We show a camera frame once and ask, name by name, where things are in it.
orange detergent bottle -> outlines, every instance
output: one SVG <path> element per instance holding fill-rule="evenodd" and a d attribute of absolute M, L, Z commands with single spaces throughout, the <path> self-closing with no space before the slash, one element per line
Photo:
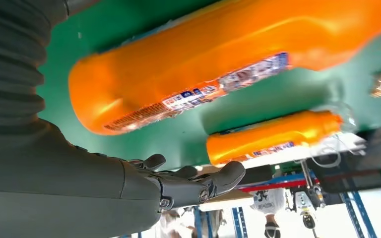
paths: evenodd
<path fill-rule="evenodd" d="M 298 145 L 312 145 L 341 131 L 343 119 L 330 111 L 305 111 L 210 135 L 206 147 L 213 165 L 245 161 Z"/>
<path fill-rule="evenodd" d="M 381 0 L 225 0 L 80 60 L 70 98 L 90 131 L 126 133 L 289 68 L 346 62 L 379 34 Z"/>

green table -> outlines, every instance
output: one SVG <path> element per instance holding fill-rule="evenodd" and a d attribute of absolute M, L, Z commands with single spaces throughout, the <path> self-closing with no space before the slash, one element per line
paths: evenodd
<path fill-rule="evenodd" d="M 78 59 L 213 2 L 103 0 L 60 24 L 53 31 L 48 62 L 41 68 L 46 83 L 38 93 L 46 100 L 46 109 L 40 117 L 59 126 L 71 143 L 91 152 L 128 160 L 161 153 L 167 159 L 165 169 L 209 163 L 205 141 L 213 132 L 309 109 L 332 98 L 354 109 L 362 129 L 381 126 L 381 98 L 369 96 L 374 75 L 381 71 L 381 37 L 344 65 L 324 72 L 284 72 L 125 135 L 96 135 L 79 123 L 67 88 L 68 73 Z"/>

